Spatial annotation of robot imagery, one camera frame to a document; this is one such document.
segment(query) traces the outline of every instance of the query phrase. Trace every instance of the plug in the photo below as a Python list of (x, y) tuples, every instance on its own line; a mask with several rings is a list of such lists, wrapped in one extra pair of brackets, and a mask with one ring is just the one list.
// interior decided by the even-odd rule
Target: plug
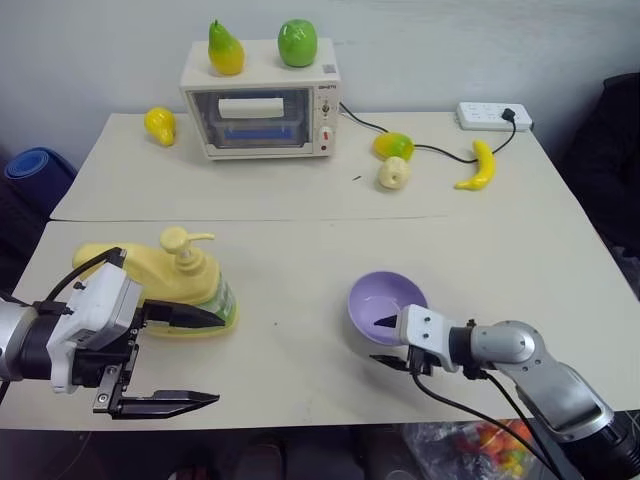
[(515, 123), (515, 119), (516, 119), (516, 112), (514, 112), (513, 110), (511, 110), (510, 108), (505, 108), (504, 112), (502, 112), (502, 115), (500, 115), (502, 117), (503, 120), (506, 120), (507, 122), (510, 123)]

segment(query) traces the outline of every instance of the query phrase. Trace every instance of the yellow soap bottle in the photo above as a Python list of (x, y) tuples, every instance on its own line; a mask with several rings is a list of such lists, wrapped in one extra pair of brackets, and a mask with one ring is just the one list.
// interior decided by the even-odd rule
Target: yellow soap bottle
[(204, 328), (171, 327), (149, 322), (147, 330), (159, 336), (204, 337), (227, 332), (236, 320), (236, 300), (222, 277), (220, 264), (212, 256), (191, 245), (193, 240), (213, 240), (210, 233), (188, 233), (182, 227), (169, 227), (160, 235), (162, 249), (137, 243), (88, 243), (73, 256), (77, 267), (112, 247), (127, 251), (123, 268), (143, 286), (145, 299), (186, 303), (215, 313), (224, 326)]

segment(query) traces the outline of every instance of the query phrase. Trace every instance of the white table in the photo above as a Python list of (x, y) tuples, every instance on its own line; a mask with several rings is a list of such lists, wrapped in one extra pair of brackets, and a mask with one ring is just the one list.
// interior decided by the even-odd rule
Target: white table
[[(0, 427), (203, 429), (470, 418), (368, 358), (390, 352), (355, 331), (346, 296), (360, 275), (383, 269), (413, 279), (432, 308), (461, 323), (472, 317), (482, 324), (531, 323), (549, 350), (615, 409), (638, 406), (640, 305), (582, 213), (558, 208), (508, 221), (496, 215), (181, 223), (217, 234), (214, 242), (199, 243), (222, 264), (239, 300), (238, 325), (208, 340), (143, 335), (129, 392), (186, 388), (220, 393), (220, 402), (168, 420), (116, 422), (91, 413), (93, 389), (55, 395), (47, 382), (24, 381), (9, 390)], [(170, 224), (49, 223), (15, 295), (43, 298), (69, 271), (80, 243), (157, 245)], [(488, 382), (442, 371), (425, 380), (490, 415), (514, 416)]]
[[(497, 146), (509, 135), (463, 131), (453, 113), (363, 118), (467, 158), (472, 158), (473, 139)], [(316, 220), (580, 210), (531, 132), (518, 132), (496, 155), (496, 176), (481, 192), (453, 188), (475, 172), (475, 165), (424, 150), (413, 155), (407, 187), (390, 192), (376, 182), (380, 162), (371, 150), (376, 132), (350, 119), (340, 118), (336, 153), (330, 158), (218, 162), (204, 158), (186, 115), (177, 119), (176, 144), (164, 148), (145, 133), (142, 115), (112, 115), (52, 218)]]

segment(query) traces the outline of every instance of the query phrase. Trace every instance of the black wire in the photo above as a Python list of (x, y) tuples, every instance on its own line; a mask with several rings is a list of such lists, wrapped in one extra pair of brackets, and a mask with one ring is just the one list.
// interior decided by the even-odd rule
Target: black wire
[(429, 390), (429, 388), (427, 388), (420, 381), (420, 378), (418, 376), (419, 376), (418, 372), (411, 372), (411, 378), (413, 378), (414, 383), (422, 391), (422, 393), (428, 395), (429, 397), (433, 398), (434, 400), (437, 400), (438, 402), (444, 403), (445, 405), (449, 405), (450, 407), (453, 407), (453, 408), (457, 408), (458, 410), (462, 410), (463, 412), (466, 412), (466, 413), (469, 413), (469, 414), (471, 414), (473, 416), (476, 416), (476, 417), (484, 420), (485, 422), (489, 422), (490, 424), (492, 424), (492, 425), (504, 430), (509, 435), (511, 435), (513, 438), (518, 440), (522, 445), (524, 445), (524, 447), (527, 450), (529, 450), (533, 454), (533, 456), (535, 456), (538, 460), (540, 460), (540, 463), (542, 463), (545, 467), (547, 467), (551, 472), (554, 472), (553, 468), (544, 459), (544, 457), (542, 455), (540, 455), (533, 448), (533, 446), (529, 442), (527, 442), (524, 438), (522, 438), (520, 435), (518, 435), (516, 432), (514, 432), (511, 428), (509, 428), (508, 426), (500, 423), (499, 421), (489, 417), (488, 415), (485, 415), (482, 412), (478, 412), (477, 410), (474, 410), (471, 407), (467, 407), (466, 405), (463, 405), (462, 403), (458, 403), (458, 402), (455, 402), (453, 400), (449, 400), (448, 398), (440, 396), (437, 393)]
[(49, 295), (47, 295), (47, 298), (45, 299), (45, 301), (53, 301), (53, 300), (55, 300), (56, 297), (58, 295), (60, 295), (60, 292), (64, 289), (64, 287), (69, 285), (76, 277), (78, 277), (79, 275), (82, 275), (84, 272), (89, 270), (91, 267), (95, 267), (100, 262), (104, 262), (111, 255), (120, 255), (121, 252), (122, 252), (122, 249), (120, 247), (110, 248), (109, 250), (105, 250), (101, 254), (96, 255), (92, 259), (87, 260), (86, 262), (84, 262), (82, 265), (74, 268), (73, 271), (69, 275), (64, 277), (62, 280), (60, 280), (58, 282), (58, 284), (55, 287), (53, 287), (53, 290), (51, 290), (51, 293), (49, 293)]
[(542, 442), (542, 439), (540, 438), (536, 430), (533, 428), (533, 425), (531, 425), (531, 422), (529, 422), (529, 419), (525, 416), (524, 412), (520, 409), (518, 404), (513, 400), (511, 395), (509, 395), (509, 392), (507, 392), (507, 390), (496, 379), (496, 377), (494, 377), (488, 372), (484, 372), (484, 373), (485, 373), (484, 377), (487, 378), (491, 383), (495, 385), (495, 387), (500, 391), (502, 396), (507, 400), (507, 402), (509, 402), (509, 405), (511, 405), (511, 408), (513, 408), (516, 411), (516, 413), (520, 417), (520, 420), (522, 420), (522, 423), (524, 423), (527, 426), (527, 428), (531, 432), (531, 435), (533, 436), (533, 439), (538, 444), (538, 447), (540, 448), (540, 450), (542, 450), (542, 453), (544, 454), (545, 458), (549, 461), (549, 465), (552, 467), (550, 470), (554, 473), (556, 477), (562, 480), (563, 477), (562, 477), (562, 474), (560, 473), (560, 468), (558, 467), (558, 464), (553, 459), (553, 455), (551, 455), (551, 453), (549, 452), (545, 444)]
[[(361, 125), (365, 125), (367, 127), (373, 128), (375, 130), (378, 130), (379, 132), (382, 133), (388, 133), (389, 130), (387, 130), (384, 127), (381, 127), (380, 125), (376, 125), (375, 123), (370, 123), (370, 122), (365, 122), (364, 120), (362, 120), (361, 118), (358, 118), (351, 110), (349, 110), (346, 105), (342, 102), (339, 102), (340, 108), (342, 108), (345, 112), (347, 112), (347, 114), (353, 118), (356, 122), (358, 122)], [(513, 140), (513, 137), (516, 134), (516, 122), (515, 120), (509, 120), (509, 122), (511, 122), (511, 126), (513, 127), (513, 129), (511, 130), (511, 135), (509, 136), (509, 138), (502, 144), (500, 145), (498, 148), (496, 148), (495, 150), (492, 151), (492, 153), (498, 153), (500, 150), (502, 150), (511, 140)], [(454, 155), (451, 152), (447, 152), (446, 150), (439, 148), (439, 147), (434, 147), (433, 145), (427, 145), (425, 143), (416, 143), (413, 145), (416, 148), (426, 148), (428, 150), (433, 150), (434, 152), (438, 152), (441, 153), (443, 155), (446, 155), (447, 157), (460, 162), (460, 163), (476, 163), (478, 161), (477, 158), (474, 158), (473, 160), (468, 160), (466, 158), (462, 158), (462, 157), (458, 157), (457, 155)]]
[(11, 382), (6, 380), (0, 385), (0, 405), (2, 404), (2, 400), (4, 400), (4, 396), (7, 394), (7, 390), (9, 390), (9, 385), (11, 385)]
[(28, 307), (29, 306), (29, 304), (24, 303), (22, 300), (18, 300), (13, 295), (9, 295), (7, 292), (4, 292), (2, 290), (0, 290), (0, 298), (3, 299), (5, 302), (17, 303), (18, 305), (20, 305), (22, 307)]

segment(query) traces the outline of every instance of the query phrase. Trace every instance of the purple bowl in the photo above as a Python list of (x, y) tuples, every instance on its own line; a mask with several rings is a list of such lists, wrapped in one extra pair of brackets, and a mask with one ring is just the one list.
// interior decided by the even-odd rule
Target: purple bowl
[(382, 345), (400, 345), (393, 329), (374, 325), (381, 318), (396, 315), (407, 305), (427, 306), (418, 286), (393, 272), (372, 272), (351, 288), (347, 308), (351, 321), (369, 340)]

